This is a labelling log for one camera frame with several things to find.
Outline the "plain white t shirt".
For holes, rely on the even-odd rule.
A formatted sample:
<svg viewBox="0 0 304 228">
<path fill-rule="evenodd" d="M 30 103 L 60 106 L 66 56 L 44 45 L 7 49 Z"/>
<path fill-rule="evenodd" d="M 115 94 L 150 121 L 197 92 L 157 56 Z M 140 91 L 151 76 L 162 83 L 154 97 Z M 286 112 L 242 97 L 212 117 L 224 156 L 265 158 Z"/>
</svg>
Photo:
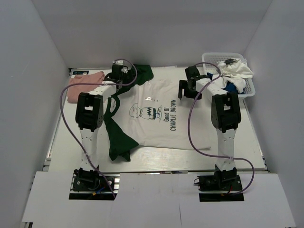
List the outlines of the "plain white t shirt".
<svg viewBox="0 0 304 228">
<path fill-rule="evenodd" d="M 240 58 L 219 61 L 217 63 L 217 67 L 221 71 L 221 77 L 240 77 L 246 81 L 246 79 L 252 78 L 254 75 L 251 69 L 247 66 L 247 63 Z"/>
</svg>

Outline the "white and green t shirt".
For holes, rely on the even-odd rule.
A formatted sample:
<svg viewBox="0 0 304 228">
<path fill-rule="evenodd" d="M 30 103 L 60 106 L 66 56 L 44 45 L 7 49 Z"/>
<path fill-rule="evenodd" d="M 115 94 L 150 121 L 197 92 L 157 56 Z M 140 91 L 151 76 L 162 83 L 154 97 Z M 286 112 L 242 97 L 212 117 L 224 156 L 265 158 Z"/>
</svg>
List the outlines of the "white and green t shirt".
<svg viewBox="0 0 304 228">
<path fill-rule="evenodd" d="M 136 81 L 107 100 L 104 123 L 110 159 L 130 161 L 131 150 L 138 146 L 191 150 L 192 141 L 199 150 L 210 149 L 211 121 L 210 114 L 203 113 L 205 105 L 197 104 L 189 115 L 193 100 L 178 98 L 178 81 L 167 75 L 155 78 L 149 65 L 135 67 Z"/>
</svg>

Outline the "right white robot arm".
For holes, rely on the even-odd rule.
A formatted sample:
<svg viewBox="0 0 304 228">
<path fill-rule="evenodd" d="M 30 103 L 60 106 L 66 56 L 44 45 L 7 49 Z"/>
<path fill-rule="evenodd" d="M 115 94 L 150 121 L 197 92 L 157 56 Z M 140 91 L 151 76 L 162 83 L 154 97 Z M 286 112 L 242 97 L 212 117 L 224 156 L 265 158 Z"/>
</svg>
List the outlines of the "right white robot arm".
<svg viewBox="0 0 304 228">
<path fill-rule="evenodd" d="M 199 176 L 201 191 L 237 190 L 237 169 L 234 162 L 234 138 L 241 113 L 238 95 L 227 92 L 213 83 L 211 77 L 201 75 L 196 66 L 185 69 L 186 80 L 179 82 L 178 98 L 193 98 L 194 103 L 208 92 L 211 100 L 211 122 L 217 132 L 218 154 L 213 175 Z"/>
</svg>

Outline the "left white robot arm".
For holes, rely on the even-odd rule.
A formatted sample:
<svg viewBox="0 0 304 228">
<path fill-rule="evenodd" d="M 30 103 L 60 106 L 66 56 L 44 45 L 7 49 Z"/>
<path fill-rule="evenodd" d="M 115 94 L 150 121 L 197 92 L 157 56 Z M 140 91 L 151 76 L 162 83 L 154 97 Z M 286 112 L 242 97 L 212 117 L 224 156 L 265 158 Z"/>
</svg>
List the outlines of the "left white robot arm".
<svg viewBox="0 0 304 228">
<path fill-rule="evenodd" d="M 134 64 L 125 65 L 125 59 L 113 61 L 112 71 L 106 75 L 102 82 L 81 83 L 84 86 L 96 86 L 88 92 L 81 92 L 76 106 L 76 123 L 80 130 L 79 142 L 84 155 L 81 168 L 89 171 L 98 170 L 97 136 L 104 121 L 104 101 L 118 92 L 122 87 L 135 82 L 138 72 Z"/>
</svg>

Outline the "folded pink t shirt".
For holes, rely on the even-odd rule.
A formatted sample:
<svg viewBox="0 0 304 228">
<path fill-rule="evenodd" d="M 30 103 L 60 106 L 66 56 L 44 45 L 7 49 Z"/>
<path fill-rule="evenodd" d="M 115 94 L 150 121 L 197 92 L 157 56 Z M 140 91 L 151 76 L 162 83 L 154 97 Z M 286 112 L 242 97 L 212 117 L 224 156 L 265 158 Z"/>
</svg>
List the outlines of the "folded pink t shirt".
<svg viewBox="0 0 304 228">
<path fill-rule="evenodd" d="M 70 78 L 69 85 L 77 83 L 93 83 L 101 84 L 105 78 L 103 71 L 90 74 L 90 75 L 76 75 Z M 68 88 L 67 101 L 71 104 L 76 104 L 78 96 L 81 92 L 88 93 L 99 87 L 99 85 L 75 85 Z"/>
</svg>

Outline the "white plastic basket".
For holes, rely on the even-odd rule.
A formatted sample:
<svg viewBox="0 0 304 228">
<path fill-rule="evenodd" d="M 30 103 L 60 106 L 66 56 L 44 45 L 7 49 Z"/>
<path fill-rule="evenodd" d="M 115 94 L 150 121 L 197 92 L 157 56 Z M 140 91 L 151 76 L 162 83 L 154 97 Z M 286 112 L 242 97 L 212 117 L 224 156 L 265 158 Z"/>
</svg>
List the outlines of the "white plastic basket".
<svg viewBox="0 0 304 228">
<path fill-rule="evenodd" d="M 235 87 L 241 88 L 239 91 L 239 100 L 255 95 L 255 89 L 252 82 L 253 72 L 247 66 L 246 59 L 238 53 L 227 52 L 208 52 L 201 56 L 203 64 L 203 72 L 205 74 L 211 73 L 218 76 L 219 73 L 214 65 L 219 66 L 222 78 L 215 81 L 215 83 L 225 88 L 227 83 L 236 82 Z"/>
</svg>

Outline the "black label sticker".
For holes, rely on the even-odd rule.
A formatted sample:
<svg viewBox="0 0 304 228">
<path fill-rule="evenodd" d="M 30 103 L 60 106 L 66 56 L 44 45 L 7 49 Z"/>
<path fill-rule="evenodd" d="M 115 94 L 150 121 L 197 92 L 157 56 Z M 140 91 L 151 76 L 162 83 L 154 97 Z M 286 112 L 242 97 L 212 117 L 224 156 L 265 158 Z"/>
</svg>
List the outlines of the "black label sticker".
<svg viewBox="0 0 304 228">
<path fill-rule="evenodd" d="M 88 75 L 89 71 L 73 71 L 72 75 Z"/>
</svg>

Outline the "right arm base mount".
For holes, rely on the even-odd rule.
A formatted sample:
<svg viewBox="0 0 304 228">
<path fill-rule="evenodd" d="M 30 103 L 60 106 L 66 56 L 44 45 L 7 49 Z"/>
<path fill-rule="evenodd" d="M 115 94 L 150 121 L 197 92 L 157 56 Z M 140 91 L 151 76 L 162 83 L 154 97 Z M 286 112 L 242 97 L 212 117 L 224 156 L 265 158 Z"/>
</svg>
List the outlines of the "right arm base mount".
<svg viewBox="0 0 304 228">
<path fill-rule="evenodd" d="M 236 179 L 229 180 L 223 185 L 219 185 L 215 177 L 211 175 L 197 176 L 193 183 L 199 188 L 200 202 L 245 201 L 243 193 L 236 194 L 243 189 L 239 175 L 237 175 Z"/>
</svg>

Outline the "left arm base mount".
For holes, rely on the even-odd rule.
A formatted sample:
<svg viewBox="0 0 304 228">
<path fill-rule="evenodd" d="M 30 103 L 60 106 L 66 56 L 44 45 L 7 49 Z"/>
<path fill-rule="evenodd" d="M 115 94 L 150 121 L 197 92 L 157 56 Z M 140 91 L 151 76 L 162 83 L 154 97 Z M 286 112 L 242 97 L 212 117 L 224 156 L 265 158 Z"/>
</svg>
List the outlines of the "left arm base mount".
<svg viewBox="0 0 304 228">
<path fill-rule="evenodd" d="M 69 193 L 69 200 L 101 200 L 101 201 L 113 201 L 113 196 L 109 185 L 116 196 L 118 193 L 118 187 L 115 186 L 117 182 L 116 176 L 106 176 L 108 183 L 102 176 L 94 177 L 93 179 L 80 178 L 74 176 Z"/>
</svg>

